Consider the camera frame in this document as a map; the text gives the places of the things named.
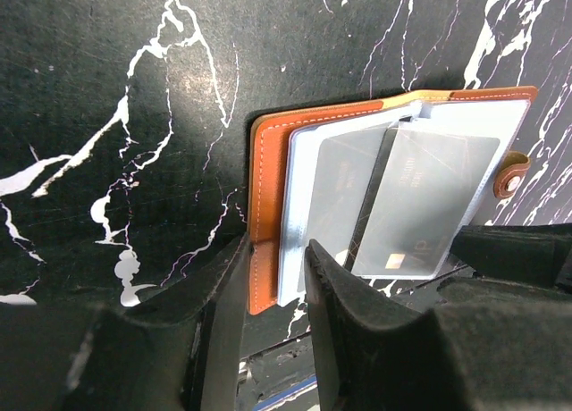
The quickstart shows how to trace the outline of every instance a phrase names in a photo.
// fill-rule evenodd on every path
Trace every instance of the orange leather card holder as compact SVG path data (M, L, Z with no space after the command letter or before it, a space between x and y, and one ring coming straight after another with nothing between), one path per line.
M258 118L250 133L248 232L254 253L250 261L248 312L257 315L276 303L284 181L289 139L294 130L376 113L415 100L435 103L494 99L532 101L535 95L533 87L420 90L391 98L273 113Z

